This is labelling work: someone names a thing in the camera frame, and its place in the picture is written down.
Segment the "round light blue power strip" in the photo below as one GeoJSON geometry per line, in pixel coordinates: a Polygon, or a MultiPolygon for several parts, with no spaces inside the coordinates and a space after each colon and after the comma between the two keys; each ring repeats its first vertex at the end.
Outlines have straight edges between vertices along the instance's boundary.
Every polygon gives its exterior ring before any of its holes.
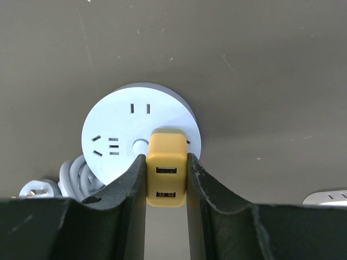
{"type": "Polygon", "coordinates": [[[98,101],[81,132],[82,153],[105,185],[119,178],[139,154],[146,154],[152,132],[178,129],[188,152],[200,157],[202,139],[192,108],[176,92],[157,83],[124,85],[98,101]]]}

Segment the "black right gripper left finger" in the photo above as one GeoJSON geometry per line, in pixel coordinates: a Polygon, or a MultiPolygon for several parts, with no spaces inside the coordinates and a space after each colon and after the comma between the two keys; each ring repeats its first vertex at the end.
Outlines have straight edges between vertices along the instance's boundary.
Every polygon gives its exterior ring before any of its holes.
{"type": "Polygon", "coordinates": [[[1,259],[143,259],[146,162],[94,195],[1,200],[1,259]]]}

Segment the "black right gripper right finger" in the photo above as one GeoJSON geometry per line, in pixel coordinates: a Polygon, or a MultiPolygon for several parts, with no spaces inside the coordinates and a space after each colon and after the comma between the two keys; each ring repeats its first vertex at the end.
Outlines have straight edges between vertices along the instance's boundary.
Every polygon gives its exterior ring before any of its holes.
{"type": "Polygon", "coordinates": [[[191,259],[346,259],[346,208],[254,204],[188,154],[191,259]]]}

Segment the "white square power adapter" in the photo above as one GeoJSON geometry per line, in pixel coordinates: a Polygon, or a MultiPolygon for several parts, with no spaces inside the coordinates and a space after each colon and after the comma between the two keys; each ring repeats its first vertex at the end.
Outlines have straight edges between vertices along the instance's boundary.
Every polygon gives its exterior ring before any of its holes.
{"type": "Polygon", "coordinates": [[[320,191],[308,195],[303,205],[343,206],[346,207],[346,190],[320,191]]]}

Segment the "yellow plug adapter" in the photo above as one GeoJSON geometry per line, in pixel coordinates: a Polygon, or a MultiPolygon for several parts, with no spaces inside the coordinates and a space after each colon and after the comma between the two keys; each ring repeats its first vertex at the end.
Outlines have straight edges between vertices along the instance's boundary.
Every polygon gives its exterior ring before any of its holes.
{"type": "Polygon", "coordinates": [[[153,207],[181,207],[187,185],[187,139],[179,129],[155,129],[146,155],[146,201],[153,207]]]}

